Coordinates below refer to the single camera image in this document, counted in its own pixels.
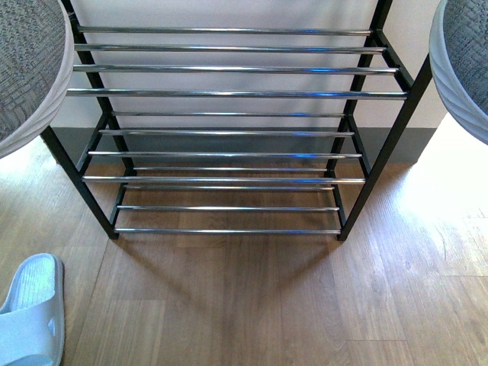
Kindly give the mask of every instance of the chrome rod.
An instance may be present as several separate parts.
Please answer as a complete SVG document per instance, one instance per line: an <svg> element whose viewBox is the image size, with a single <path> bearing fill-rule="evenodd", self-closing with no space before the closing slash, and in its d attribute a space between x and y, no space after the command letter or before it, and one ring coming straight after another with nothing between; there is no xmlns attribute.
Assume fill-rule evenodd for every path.
<svg viewBox="0 0 488 366"><path fill-rule="evenodd" d="M134 112L113 111L121 117L281 117L281 118L343 118L343 113L246 113L246 112Z"/></svg>
<svg viewBox="0 0 488 366"><path fill-rule="evenodd" d="M407 92L384 91L210 91L150 90L113 88L71 88L68 96L81 97L157 97L157 98L294 98L294 99L377 99L405 100Z"/></svg>
<svg viewBox="0 0 488 366"><path fill-rule="evenodd" d="M238 72L249 74L395 75L398 69L382 67L302 68L248 66L74 65L76 72Z"/></svg>
<svg viewBox="0 0 488 366"><path fill-rule="evenodd" d="M133 51L133 52L230 52L230 53L338 53L358 55L382 54L385 47L286 47L286 46L199 46L189 44L75 44L83 51Z"/></svg>
<svg viewBox="0 0 488 366"><path fill-rule="evenodd" d="M221 177L140 177L91 176L82 180L90 183L282 183L296 185L362 185L363 178L221 178Z"/></svg>
<svg viewBox="0 0 488 366"><path fill-rule="evenodd" d="M289 213L320 213L339 211L338 207L219 207L219 206L127 206L118 205L119 210L133 211L229 211L229 212L289 212Z"/></svg>
<svg viewBox="0 0 488 366"><path fill-rule="evenodd" d="M203 28L203 27L83 27L82 33L146 33L146 34L269 34L290 36L369 36L371 30L327 29L260 29L260 28Z"/></svg>
<svg viewBox="0 0 488 366"><path fill-rule="evenodd" d="M198 230L198 229L115 229L119 234L252 234L252 235L340 235L341 230Z"/></svg>
<svg viewBox="0 0 488 366"><path fill-rule="evenodd" d="M324 131L259 131L259 130L156 130L156 129L125 129L100 130L101 135L168 135L168 136L295 136L295 137L350 137L353 132Z"/></svg>
<svg viewBox="0 0 488 366"><path fill-rule="evenodd" d="M143 172L286 172L286 173L307 173L327 171L325 168L234 168L234 167L197 167L197 166L145 166L134 168Z"/></svg>
<svg viewBox="0 0 488 366"><path fill-rule="evenodd" d="M116 156L119 158L273 158L273 159L359 159L362 154L282 153L282 152L108 152L90 151L90 156Z"/></svg>
<svg viewBox="0 0 488 366"><path fill-rule="evenodd" d="M334 187L270 187L270 186L195 186L195 185L126 185L126 189L134 191L269 191L269 192L322 192L333 191Z"/></svg>

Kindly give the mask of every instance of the white wall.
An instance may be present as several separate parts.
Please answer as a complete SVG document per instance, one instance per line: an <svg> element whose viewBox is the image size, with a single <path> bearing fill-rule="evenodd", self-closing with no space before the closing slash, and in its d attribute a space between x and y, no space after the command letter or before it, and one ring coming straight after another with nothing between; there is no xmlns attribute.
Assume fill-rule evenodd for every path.
<svg viewBox="0 0 488 366"><path fill-rule="evenodd" d="M429 27L437 0L396 0L385 28L387 36L415 76L427 54ZM73 0L83 25L113 25L135 27L318 27L328 29L367 29L375 2L357 0ZM219 45L288 45L288 46L362 46L362 37L283 37L268 36L208 36L208 35L128 35L87 34L93 42L112 43L204 43ZM145 63L173 65L228 66L355 66L357 56L287 55L287 54L205 54L205 53L95 53L97 63ZM383 65L380 57L374 64ZM240 75L240 74L104 74L107 87L225 89L225 90L347 90L349 76L313 75ZM88 87L83 74L75 74L72 87ZM393 78L370 77L364 90L399 91ZM292 99L187 99L177 98L114 98L115 110L125 111L334 111L341 112L343 101L312 101ZM388 127L401 102L362 101L358 105L360 126ZM55 127L90 127L100 112L94 98L67 98ZM410 127L437 127L445 110L430 87ZM123 126L335 126L337 120L250 120L250 119L179 119L120 118Z"/></svg>

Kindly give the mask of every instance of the metal bar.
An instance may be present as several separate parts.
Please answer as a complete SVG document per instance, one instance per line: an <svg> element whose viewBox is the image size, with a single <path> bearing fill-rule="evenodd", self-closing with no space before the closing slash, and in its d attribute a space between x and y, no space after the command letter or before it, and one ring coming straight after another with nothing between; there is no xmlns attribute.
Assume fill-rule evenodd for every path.
<svg viewBox="0 0 488 366"><path fill-rule="evenodd" d="M329 172L330 178L337 178L336 172ZM347 220L345 211L344 211L344 204L342 203L341 192L339 191L338 185L333 185L332 194L334 196L335 205L339 208L337 211L337 218L339 219L339 224L341 228L344 227L345 221Z"/></svg>
<svg viewBox="0 0 488 366"><path fill-rule="evenodd" d="M79 20L76 16L75 9L72 6L70 0L63 0L63 5L66 9L66 12L69 14L69 20L71 22L71 28L73 32L74 41L79 45L87 45L85 35L79 32ZM93 55L89 51L78 51L78 56L80 61L83 64L93 65L95 60L93 59ZM100 74L96 72L91 72L87 74L87 78L90 81L90 85L92 88L104 88L104 83L101 80ZM110 100L106 97L100 96L97 98L98 104L102 110L102 113L111 115L111 112L114 110ZM111 117L108 120L108 125L112 130L116 130L120 128L119 123L116 117ZM125 139L122 136L114 137L115 145L119 151L128 151L127 144ZM132 159L124 159L123 163L126 169L132 170L134 167Z"/></svg>
<svg viewBox="0 0 488 366"><path fill-rule="evenodd" d="M119 210L132 211L229 211L229 212L285 212L285 213L320 213L320 212L335 212L339 211L338 207L218 207L218 206L117 206Z"/></svg>
<svg viewBox="0 0 488 366"><path fill-rule="evenodd" d="M371 19L370 29L372 33L366 38L364 42L364 47L375 46L374 38L372 34L378 30L383 29L385 21L387 20L388 13L390 12L391 4L393 0L378 0L376 8L374 9L373 18ZM372 55L361 55L358 62L358 67L369 67L373 60ZM364 75L356 75L351 84L350 90L353 92L360 92L363 89L366 77ZM348 100L344 106L344 114L352 116L355 112L356 106L358 105L357 100ZM337 129L338 132L345 132L348 130L348 121L346 118L342 118ZM332 153L340 153L342 151L342 146L344 145L344 139L339 137L336 138L332 145ZM336 169L337 161L327 162L327 171L333 172Z"/></svg>
<svg viewBox="0 0 488 366"><path fill-rule="evenodd" d="M393 0L378 0L371 20L370 30L383 29Z"/></svg>
<svg viewBox="0 0 488 366"><path fill-rule="evenodd" d="M134 170L125 169L124 171L124 177L135 176L135 175L136 175L135 169ZM117 196L115 198L114 207L112 208L112 213L110 215L110 222L114 226L117 222L117 218L119 217L119 213L120 213L118 206L120 206L122 202L124 202L124 197L127 191L126 186L127 183L120 183L119 191L117 192Z"/></svg>
<svg viewBox="0 0 488 366"><path fill-rule="evenodd" d="M197 229L115 229L119 234L201 234L201 235L339 235L341 230L197 230Z"/></svg>
<svg viewBox="0 0 488 366"><path fill-rule="evenodd" d="M76 72L236 72L246 74L314 75L395 75L398 69L386 67L303 68L251 66L164 66L164 65L74 65Z"/></svg>
<svg viewBox="0 0 488 366"><path fill-rule="evenodd" d="M246 112L134 112L114 111L124 117L279 117L279 118L342 118L343 113L246 113Z"/></svg>
<svg viewBox="0 0 488 366"><path fill-rule="evenodd" d="M180 44L75 44L75 50L124 52L231 52L231 53L334 53L346 55L381 55L384 47L293 47L293 46L199 46Z"/></svg>
<svg viewBox="0 0 488 366"><path fill-rule="evenodd" d="M351 131L354 131L355 135L352 137L352 143L354 144L354 148L358 154L361 154L362 157L359 159L359 163L361 164L361 169L363 171L363 175L365 178L369 176L371 172L371 164L369 163L368 155L366 154L366 149L364 148L363 140L361 135L359 134L358 125L356 124L356 119L353 116L348 116L347 123L348 128Z"/></svg>
<svg viewBox="0 0 488 366"><path fill-rule="evenodd" d="M358 219L362 208L366 204L366 200L369 198L371 192L373 191L374 185L379 179L381 172L384 169L384 166L387 164L391 153L393 152L395 146L400 140L400 137L402 136L406 125L409 123L410 118L412 117L413 112L419 104L420 99L424 95L425 90L429 86L431 79L432 71L430 69L430 59L428 55L425 58L425 61L419 71L419 74L417 75L416 80L413 83L410 97L406 100L406 102L402 106L402 109L398 113L395 123L393 124L393 127L388 134L388 137L385 140L383 147L381 148L380 154L378 155L376 162L373 165L371 173L366 180L366 184L361 189L358 199L356 200L355 205L352 208L351 213L349 214L349 217L342 228L342 233L339 236L339 240L347 239L348 234L351 232L352 226Z"/></svg>
<svg viewBox="0 0 488 366"><path fill-rule="evenodd" d="M264 34L291 36L369 36L370 30L327 29L259 29L259 28L196 28L196 27L78 27L82 33L143 34Z"/></svg>
<svg viewBox="0 0 488 366"><path fill-rule="evenodd" d="M80 193L80 195L82 196L83 200L85 200L85 203L87 204L90 211L95 215L101 227L105 230L105 232L111 239L116 239L118 237L118 234L114 232L114 226L107 220L107 217L98 205L97 200L95 200L88 186L81 179L78 170L69 158L68 153L64 150L63 145L57 138L53 129L48 126L40 136L44 140L48 149L53 154L56 161L63 167L64 171L68 175L69 180L73 183L78 193Z"/></svg>
<svg viewBox="0 0 488 366"><path fill-rule="evenodd" d="M332 191L333 187L270 187L270 186L192 186L192 185L127 185L126 189L135 191L276 191L276 192L321 192Z"/></svg>
<svg viewBox="0 0 488 366"><path fill-rule="evenodd" d="M90 151L91 156L131 158L271 158L271 159L359 159L360 154L285 153L285 152L108 152Z"/></svg>
<svg viewBox="0 0 488 366"><path fill-rule="evenodd" d="M145 166L134 168L143 172L267 172L267 173L317 173L321 168L237 168L237 167L196 167L196 166Z"/></svg>
<svg viewBox="0 0 488 366"><path fill-rule="evenodd" d="M377 30L373 33L372 37L375 39L376 44L387 48L386 52L383 53L383 58L388 66L398 69L398 72L395 74L395 79L401 89L404 92L412 89L413 77L409 74L384 32L382 30Z"/></svg>
<svg viewBox="0 0 488 366"><path fill-rule="evenodd" d="M90 183L282 183L297 185L362 185L363 178L208 178L208 177L141 177L83 176Z"/></svg>
<svg viewBox="0 0 488 366"><path fill-rule="evenodd" d="M293 98L397 100L407 98L405 92L384 91L209 91L209 90L149 90L112 88L71 88L68 96L81 97L156 97L156 98Z"/></svg>
<svg viewBox="0 0 488 366"><path fill-rule="evenodd" d="M88 154L88 151L97 149L97 146L101 140L101 135L98 132L108 125L108 119L109 115L107 113L103 113L101 115L93 130L93 133L91 134L90 140L83 149L78 164L76 164L76 168L78 169L80 175L84 175L86 173L86 169L88 169L90 161L92 160L92 157Z"/></svg>
<svg viewBox="0 0 488 366"><path fill-rule="evenodd" d="M119 206L122 204L126 192L125 186L126 183L121 183L119 186L119 190L115 198L114 207L112 208L112 213L109 219L112 225L115 225L115 223L117 222L117 218L119 217L119 213L120 213Z"/></svg>
<svg viewBox="0 0 488 366"><path fill-rule="evenodd" d="M295 136L295 137L351 137L352 132L322 132L322 131L259 131L259 130L155 130L155 129L126 129L101 130L101 135L167 135L167 136Z"/></svg>

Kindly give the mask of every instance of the slipper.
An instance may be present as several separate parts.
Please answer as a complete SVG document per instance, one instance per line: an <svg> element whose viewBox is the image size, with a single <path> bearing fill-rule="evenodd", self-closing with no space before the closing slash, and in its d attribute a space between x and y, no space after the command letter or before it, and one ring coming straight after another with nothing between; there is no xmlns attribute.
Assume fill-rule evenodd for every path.
<svg viewBox="0 0 488 366"><path fill-rule="evenodd" d="M63 345L63 263L36 254L20 265L0 308L0 366L59 365Z"/></svg>

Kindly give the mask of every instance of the gray fabric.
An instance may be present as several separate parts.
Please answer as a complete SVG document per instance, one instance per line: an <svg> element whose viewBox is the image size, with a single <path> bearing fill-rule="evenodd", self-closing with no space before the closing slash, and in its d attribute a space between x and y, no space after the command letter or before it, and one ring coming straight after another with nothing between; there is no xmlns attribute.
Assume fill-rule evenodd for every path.
<svg viewBox="0 0 488 366"><path fill-rule="evenodd" d="M45 99L63 61L57 0L0 0L0 141Z"/></svg>
<svg viewBox="0 0 488 366"><path fill-rule="evenodd" d="M457 78L478 107L488 113L488 2L449 0L443 25Z"/></svg>

